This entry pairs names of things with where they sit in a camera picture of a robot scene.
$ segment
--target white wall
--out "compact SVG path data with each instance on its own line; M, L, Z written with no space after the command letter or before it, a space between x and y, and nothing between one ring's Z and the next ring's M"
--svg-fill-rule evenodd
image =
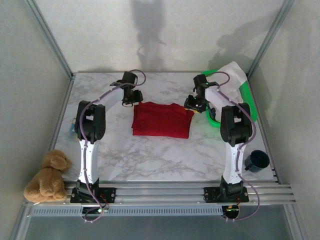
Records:
M22 0L0 0L0 239L48 149L68 78Z
M296 0L251 80L271 152L320 239L320 1Z
M36 0L74 72L248 71L283 0Z

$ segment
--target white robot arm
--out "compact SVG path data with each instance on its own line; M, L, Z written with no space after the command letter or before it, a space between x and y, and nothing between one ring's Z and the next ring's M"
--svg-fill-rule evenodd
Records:
M249 140L252 135L252 125L250 120L243 114L238 107L234 106L229 100L218 93L218 84L208 82L204 74L197 75L194 79L194 95L189 95L185 100L184 107L198 113L207 111L209 103L217 107L221 113L220 134L225 142L225 168L221 177L221 184L215 199L212 203L234 202L238 197L243 197L246 188L238 174L242 173L242 164L245 147L239 151L239 146ZM250 107L247 103L239 104L247 113L250 114ZM204 199L209 199L209 194L205 194Z
M118 88L108 94L103 101L105 102L104 105L104 112L107 112L111 109L116 103L122 101L124 99L124 90ZM81 139L80 141L81 147L81 171L78 177L78 180L82 183L85 183L85 173L84 173L84 149L85 149L85 140ZM99 148L100 140L96 140L95 142L87 143L86 149L86 173L88 177L88 181L90 184L94 184L99 179L99 172L98 172L98 148Z
M141 91L133 91L133 88L138 86L135 84L137 78L132 72L124 72L122 80L118 80L111 85L117 87L105 94L103 98L105 105L91 104L89 101L81 101L79 103L74 131L77 133L77 138L80 142L81 170L76 187L72 190L71 203L94 202L92 195L98 199L101 195L105 197L110 196L107 202L112 203L114 201L115 188L107 189L99 187L98 148L100 140L106 131L106 111L110 110L120 101L122 101L122 105L132 105L143 100ZM80 126L81 117L85 137L82 134Z

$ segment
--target black bracket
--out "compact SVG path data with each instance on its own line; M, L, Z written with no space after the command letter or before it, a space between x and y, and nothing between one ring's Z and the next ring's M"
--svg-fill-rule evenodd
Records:
M80 130L80 116L84 108L89 104L89 101L81 101L78 106L74 131L77 133L77 138L83 140L84 137ZM91 144L95 141L103 138L106 132L106 108L105 106L99 104L92 104L85 112L82 118L82 126L84 130L84 135L87 137Z
M203 113L207 110L206 89L218 84L215 81L208 82L204 74L195 76L193 82L195 86L193 91L196 92L196 96L189 95L184 102L184 108Z
M94 196L101 204L114 204L116 199L116 188L114 187L99 187L99 179L89 185ZM96 201L88 191L87 185L79 180L76 182L76 187L72 189L70 203L71 204L91 204Z
M239 105L250 115L250 107L247 103ZM224 106L221 111L220 134L224 142L234 147L249 140L252 135L252 124L236 106Z
M121 80L115 81L110 84L110 86L120 86L122 84L135 84L136 79L138 79L137 75L130 71L125 71ZM142 102L144 97L140 90L134 90L135 86L133 85L123 85L121 86L123 89L123 100L122 105L129 105L138 102Z
M242 192L239 195L231 196L231 197L223 197L220 191L220 187L205 187L204 189L204 198L206 204L216 203L216 204L224 204L224 203L248 203L248 191L246 187L243 187Z

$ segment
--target teddy bear ear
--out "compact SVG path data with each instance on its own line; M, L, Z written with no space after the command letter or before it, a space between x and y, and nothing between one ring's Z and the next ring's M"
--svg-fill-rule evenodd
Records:
M51 166L58 170L64 170L68 167L66 159L61 156L52 156L50 160Z

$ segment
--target metal frame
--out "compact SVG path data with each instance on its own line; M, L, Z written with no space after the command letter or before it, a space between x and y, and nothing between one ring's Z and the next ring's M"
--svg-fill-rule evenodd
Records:
M53 149L58 134L60 131L61 123L65 114L65 110L68 104L68 100L71 94L75 76L72 73L61 49L59 48L48 24L46 23L41 11L35 0L23 0L26 6L30 10L31 14L35 17L39 24L39 27L47 39L50 47L52 48L57 59L60 61L65 73L70 77L70 83L68 85L62 108L55 126L54 134L50 142L49 149ZM269 32L267 33L253 63L248 72L248 79L254 74L258 68L263 56L268 50L272 40L277 34L281 24L286 18L289 10L291 9L295 0L284 0L284 3L278 12L275 20L273 21ZM262 138L267 150L267 153L271 156L269 144L266 138L266 133L261 124L261 119L258 120L261 126ZM290 227L292 237L294 240L307 239L306 232L301 224L300 215L297 212L296 200L294 198L290 185L279 184L276 170L274 169L274 163L271 158L271 168L273 172L273 180L271 181L252 181L253 186L257 189L262 205L284 205L286 216L288 219L288 225ZM216 208L221 205L217 203L205 203L203 197L204 187L217 187L218 181L191 181L191 182L126 182L126 181L108 181L102 182L101 187L113 187L117 188L115 203L112 204L111 210L114 209L112 216L130 216L132 209L149 209L149 213L159 209L185 209L195 210L198 209L198 214L205 215L202 212L203 209ZM35 214L47 214L47 216L53 216L54 214L63 214L61 209L68 209L73 214L79 215L79 209L83 206L96 206L96 204L70 204L71 190L75 186L74 182L66 182L65 187L68 193L68 198L64 202L45 202L34 205L28 201L23 202L19 216L16 221L16 225L13 228L10 239L24 239L31 216ZM250 187L247 188L250 202L242 203L243 205L256 205L257 197Z
M222 206L111 206L104 211L104 217L121 216L221 216L223 214ZM82 217L83 208L80 206L38 206L31 211L32 217Z
M251 79L252 75L255 73L257 68L259 67L259 64L261 63L262 58L266 54L269 46L271 45L272 41L274 40L275 36L277 35L278 30L280 29L282 23L284 22L286 16L288 15L291 7L293 6L295 0L284 0L281 9L279 10L278 14L276 15L269 32L265 36L262 45L255 56L251 67L249 69L249 72L247 74L248 79Z
M257 122L259 124L259 128L260 128L260 132L261 132L261 136L262 136L262 140L263 140L263 143L264 143L264 146L265 146L266 153L270 158L270 166L271 166L271 169L272 169L272 172L273 172L273 177L276 178L276 182L277 183L281 184L281 179L280 179L280 176L277 173L277 170L276 170L276 167L275 167L275 161L274 161L272 152L270 150L270 144L269 144L268 139L267 139L266 129L264 128L263 121L262 121L262 118L261 118L261 114L260 114L260 111L259 111L259 108L258 108L258 105L257 105L257 102L256 102L255 94L252 91L250 82L249 82L249 89L250 89L251 95L253 97L254 104L255 104L255 106L257 106L256 107L256 110L258 112Z
M73 72L63 55L54 35L52 34L44 16L42 15L37 3L35 0L23 0L31 12L31 15L34 17L36 22L38 23L38 26L44 35L44 38L49 43L51 49L53 50L54 55L57 57L58 61L60 62L65 74L71 79L73 76Z
M72 87L74 86L75 79L76 79L76 75L74 74L72 76L69 84L68 84L68 87L67 87L66 92L65 92L65 96L63 98L62 107L61 107L61 110L59 112L58 120L56 121L56 125L55 125L55 128L54 128L53 136L52 136L50 144L49 144L49 149L48 149L49 151L55 148L55 145L56 145L56 142L57 142L57 139L58 139L58 135L59 135L59 132L60 132L60 127L61 127L62 121L64 119L65 111L66 111L66 108L67 108L67 105L68 105L68 101L69 101L69 98L70 98Z

